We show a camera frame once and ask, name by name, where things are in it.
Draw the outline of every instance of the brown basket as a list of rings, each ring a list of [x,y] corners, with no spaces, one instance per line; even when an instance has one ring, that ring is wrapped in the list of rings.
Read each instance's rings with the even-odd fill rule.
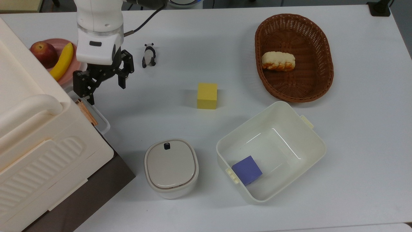
[[[297,14],[277,14],[263,21],[255,34],[256,66],[266,90],[287,102],[311,102],[322,97],[333,81],[328,40],[314,22]],[[266,52],[295,56],[291,72],[262,70]]]

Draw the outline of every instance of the purple block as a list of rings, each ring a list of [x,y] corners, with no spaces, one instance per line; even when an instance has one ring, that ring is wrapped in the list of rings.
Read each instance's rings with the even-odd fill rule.
[[[248,156],[244,160],[233,165],[232,170],[245,186],[262,175],[262,171],[253,160],[252,156]]]

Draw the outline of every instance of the pink plate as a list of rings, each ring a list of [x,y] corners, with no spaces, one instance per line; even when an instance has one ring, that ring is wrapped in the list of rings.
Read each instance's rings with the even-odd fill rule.
[[[53,47],[56,49],[58,56],[60,56],[61,51],[63,50],[64,46],[66,46],[68,43],[71,43],[68,40],[65,39],[48,39],[48,40],[44,40],[46,43],[49,43],[51,45],[53,45]],[[73,72],[76,70],[80,70],[80,66],[81,66],[81,62],[77,61],[76,59],[76,45],[74,43],[73,44],[73,58],[72,61],[69,65],[69,67],[67,68],[67,71],[63,74],[63,76],[57,81],[57,83],[60,84],[60,86],[65,86],[68,82],[72,81],[73,79]]]

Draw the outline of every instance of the toy panda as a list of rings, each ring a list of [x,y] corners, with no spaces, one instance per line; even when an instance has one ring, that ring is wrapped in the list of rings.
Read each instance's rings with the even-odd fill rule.
[[[155,58],[156,58],[156,52],[155,49],[152,47],[154,44],[149,43],[145,44],[145,55],[143,56],[142,60],[142,67],[145,68],[147,65],[154,66],[156,65]]]

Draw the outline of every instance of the yellow banana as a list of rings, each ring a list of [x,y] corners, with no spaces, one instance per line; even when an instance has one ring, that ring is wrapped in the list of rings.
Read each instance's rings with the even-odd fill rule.
[[[57,64],[54,66],[52,70],[50,70],[50,75],[55,79],[59,80],[63,74],[69,68],[70,62],[73,58],[73,45],[72,43],[68,43],[64,46],[63,51],[61,51],[61,55]]]

